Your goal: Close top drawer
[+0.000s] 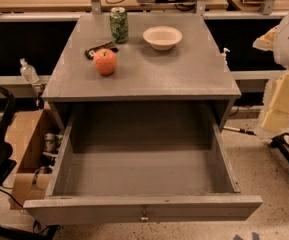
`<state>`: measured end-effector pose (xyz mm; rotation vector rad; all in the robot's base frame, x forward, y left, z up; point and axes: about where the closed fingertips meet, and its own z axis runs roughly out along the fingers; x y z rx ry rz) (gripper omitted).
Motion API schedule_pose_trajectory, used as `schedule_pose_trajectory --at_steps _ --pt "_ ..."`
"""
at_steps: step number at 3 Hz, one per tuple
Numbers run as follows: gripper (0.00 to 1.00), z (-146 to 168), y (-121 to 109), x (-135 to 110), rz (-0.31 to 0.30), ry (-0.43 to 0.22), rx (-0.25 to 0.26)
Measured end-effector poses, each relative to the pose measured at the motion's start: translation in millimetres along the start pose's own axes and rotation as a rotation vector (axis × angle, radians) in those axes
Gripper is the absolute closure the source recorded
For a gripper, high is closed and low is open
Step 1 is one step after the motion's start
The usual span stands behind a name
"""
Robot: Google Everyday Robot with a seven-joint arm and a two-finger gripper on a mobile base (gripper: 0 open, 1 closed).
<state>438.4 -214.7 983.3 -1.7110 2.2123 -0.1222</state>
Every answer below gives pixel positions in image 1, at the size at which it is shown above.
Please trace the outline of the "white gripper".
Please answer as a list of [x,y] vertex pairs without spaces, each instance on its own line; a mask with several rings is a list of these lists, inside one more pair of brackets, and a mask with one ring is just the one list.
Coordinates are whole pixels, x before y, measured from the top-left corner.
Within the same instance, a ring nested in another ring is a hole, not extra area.
[[268,132],[280,132],[289,121],[289,73],[277,80],[277,86],[261,127]]

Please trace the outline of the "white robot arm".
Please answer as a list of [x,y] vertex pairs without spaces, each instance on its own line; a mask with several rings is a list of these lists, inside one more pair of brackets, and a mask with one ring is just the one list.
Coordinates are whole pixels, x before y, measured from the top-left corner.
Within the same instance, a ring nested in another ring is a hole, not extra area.
[[259,116],[259,129],[270,134],[281,132],[289,121],[289,13],[281,22],[253,42],[253,47],[272,51],[274,61],[286,72],[270,79],[263,96],[264,107]]

